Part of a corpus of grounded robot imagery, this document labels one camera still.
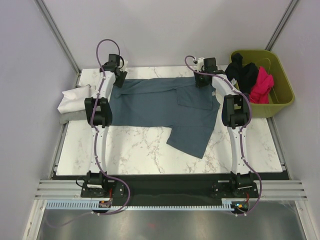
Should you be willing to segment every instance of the marble tabletop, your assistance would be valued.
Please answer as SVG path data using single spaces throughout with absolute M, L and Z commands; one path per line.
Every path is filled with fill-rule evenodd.
M 186 66 L 129 67 L 127 79 L 191 77 Z M 84 69 L 79 85 L 97 85 L 98 69 Z M 223 98 L 217 92 L 217 100 Z M 214 131 L 202 159 L 166 144 L 167 127 L 110 126 L 106 139 L 106 167 L 109 174 L 208 174 L 229 173 L 232 151 L 227 128 L 221 120 L 220 106 Z M 91 127 L 86 120 L 70 121 L 56 174 L 85 175 L 92 151 Z M 265 118 L 254 118 L 247 127 L 248 162 L 258 172 L 282 172 L 276 147 Z

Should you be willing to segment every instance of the folded cloth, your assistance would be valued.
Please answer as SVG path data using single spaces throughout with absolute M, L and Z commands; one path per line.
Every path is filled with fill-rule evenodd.
M 261 66 L 259 68 L 259 74 L 256 79 L 256 84 L 251 89 L 250 102 L 254 104 L 268 104 L 268 94 L 271 88 L 274 86 L 274 78 L 268 74 L 266 70 Z
M 214 91 L 194 77 L 125 80 L 111 92 L 112 125 L 169 127 L 168 145 L 202 158 L 220 106 Z
M 243 57 L 236 53 L 231 57 L 231 63 L 225 70 L 229 81 L 235 79 L 238 83 L 239 90 L 244 94 L 250 94 L 252 87 L 256 84 L 258 76 L 257 66 L 251 62 L 243 67 Z
M 58 106 L 58 111 L 65 114 L 84 110 L 85 98 L 89 98 L 94 91 L 95 87 L 90 87 L 90 85 L 63 91 L 63 99 Z
M 87 120 L 86 110 L 71 111 L 60 115 L 60 124 L 66 124 L 69 121 Z

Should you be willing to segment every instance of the folded white towel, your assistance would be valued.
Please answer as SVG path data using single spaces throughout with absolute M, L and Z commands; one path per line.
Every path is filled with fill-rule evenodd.
M 66 114 L 85 110 L 85 98 L 90 98 L 94 91 L 95 87 L 90 87 L 90 85 L 63 91 L 63 99 L 58 106 L 58 111 Z

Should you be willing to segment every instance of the red cloth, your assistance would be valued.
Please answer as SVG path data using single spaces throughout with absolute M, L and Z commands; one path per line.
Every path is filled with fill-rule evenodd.
M 255 85 L 250 92 L 250 102 L 254 104 L 268 104 L 268 94 L 274 86 L 274 78 L 268 75 L 266 70 L 261 66 Z

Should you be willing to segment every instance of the gray cloth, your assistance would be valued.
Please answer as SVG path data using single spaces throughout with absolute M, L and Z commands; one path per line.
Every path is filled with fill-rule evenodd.
M 214 91 L 197 88 L 194 77 L 125 80 L 110 96 L 112 125 L 169 127 L 167 144 L 202 158 L 220 105 Z
M 86 110 L 71 111 L 60 115 L 60 124 L 66 124 L 69 121 L 87 120 Z

